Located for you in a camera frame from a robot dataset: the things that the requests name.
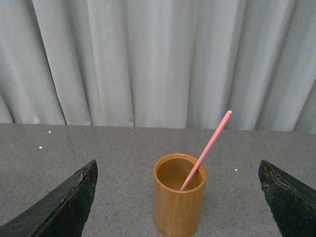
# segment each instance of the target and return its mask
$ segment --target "bamboo cup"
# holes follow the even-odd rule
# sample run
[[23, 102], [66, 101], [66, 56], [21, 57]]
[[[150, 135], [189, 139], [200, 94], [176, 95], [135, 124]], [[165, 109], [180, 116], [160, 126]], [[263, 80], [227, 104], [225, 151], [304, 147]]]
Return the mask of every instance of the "bamboo cup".
[[169, 154], [154, 167], [156, 226], [164, 237], [191, 237], [198, 229], [207, 171], [202, 164], [179, 191], [197, 159]]

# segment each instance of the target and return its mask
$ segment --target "cup rim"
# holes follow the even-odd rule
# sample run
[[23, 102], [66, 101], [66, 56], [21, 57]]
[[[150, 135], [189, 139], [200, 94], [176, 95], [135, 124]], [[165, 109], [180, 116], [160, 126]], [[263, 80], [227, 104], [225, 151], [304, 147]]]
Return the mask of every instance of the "cup rim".
[[180, 194], [185, 194], [185, 193], [191, 193], [191, 192], [194, 192], [198, 189], [200, 189], [206, 182], [206, 179], [207, 179], [207, 170], [206, 170], [206, 167], [205, 165], [202, 163], [200, 165], [200, 167], [198, 168], [198, 171], [200, 171], [201, 175], [202, 175], [202, 172], [205, 173], [205, 178], [202, 179], [202, 182], [197, 186], [195, 187], [194, 189], [190, 189], [190, 190], [185, 190], [185, 191], [180, 191], [180, 190], [175, 190], [175, 189], [171, 189], [169, 187], [167, 187], [166, 185], [164, 185], [160, 180], [159, 178], [157, 177], [157, 173], [156, 173], [156, 170], [159, 169], [159, 167], [163, 164], [161, 161], [162, 160], [165, 160], [164, 162], [168, 161], [168, 160], [171, 160], [171, 159], [177, 159], [177, 158], [181, 158], [181, 159], [185, 159], [189, 162], [191, 162], [192, 164], [195, 164], [197, 162], [198, 159], [196, 159], [195, 157], [191, 156], [191, 155], [188, 155], [188, 154], [184, 154], [184, 153], [171, 153], [171, 154], [167, 154], [163, 157], [161, 157], [155, 164], [154, 166], [154, 178], [155, 180], [162, 186], [164, 187], [165, 189], [171, 191], [171, 192], [174, 192], [174, 193], [180, 193]]

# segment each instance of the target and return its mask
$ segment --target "pink chopstick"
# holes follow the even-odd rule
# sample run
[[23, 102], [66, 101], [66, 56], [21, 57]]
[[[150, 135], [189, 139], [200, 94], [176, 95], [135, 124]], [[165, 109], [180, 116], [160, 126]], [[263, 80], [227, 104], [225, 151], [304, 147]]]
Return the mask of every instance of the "pink chopstick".
[[199, 166], [202, 164], [202, 161], [205, 158], [206, 154], [208, 153], [208, 151], [214, 145], [214, 143], [217, 140], [219, 134], [221, 134], [221, 132], [223, 131], [224, 127], [226, 126], [226, 124], [227, 124], [228, 120], [230, 119], [230, 117], [232, 116], [232, 114], [233, 114], [233, 112], [231, 110], [226, 112], [226, 114], [223, 117], [222, 121], [220, 122], [220, 124], [218, 125], [217, 129], [215, 130], [213, 136], [211, 137], [211, 139], [207, 143], [204, 151], [202, 152], [202, 154], [198, 158], [196, 164], [193, 166], [193, 168], [192, 168], [191, 172], [189, 173], [186, 181], [184, 181], [182, 187], [180, 188], [180, 191], [183, 191], [185, 189], [185, 187], [187, 186], [187, 184], [190, 182], [190, 180], [192, 179], [193, 175], [198, 170]]

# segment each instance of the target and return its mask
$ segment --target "curtain fold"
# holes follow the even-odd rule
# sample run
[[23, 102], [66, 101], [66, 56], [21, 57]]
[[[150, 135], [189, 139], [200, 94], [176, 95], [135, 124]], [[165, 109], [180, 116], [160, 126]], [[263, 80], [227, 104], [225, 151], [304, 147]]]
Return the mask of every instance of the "curtain fold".
[[0, 1], [0, 122], [316, 133], [316, 1]]

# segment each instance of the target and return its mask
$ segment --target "speckled countertop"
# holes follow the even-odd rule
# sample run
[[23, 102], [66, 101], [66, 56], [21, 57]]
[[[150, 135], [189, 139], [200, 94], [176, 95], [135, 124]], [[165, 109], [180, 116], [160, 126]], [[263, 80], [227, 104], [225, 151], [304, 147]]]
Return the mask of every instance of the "speckled countertop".
[[[82, 236], [160, 236], [154, 220], [155, 162], [169, 153], [199, 157], [212, 134], [0, 124], [0, 225], [95, 159], [96, 194]], [[208, 180], [195, 236], [281, 236], [261, 191], [262, 159], [316, 189], [316, 135], [224, 130], [204, 161]]]

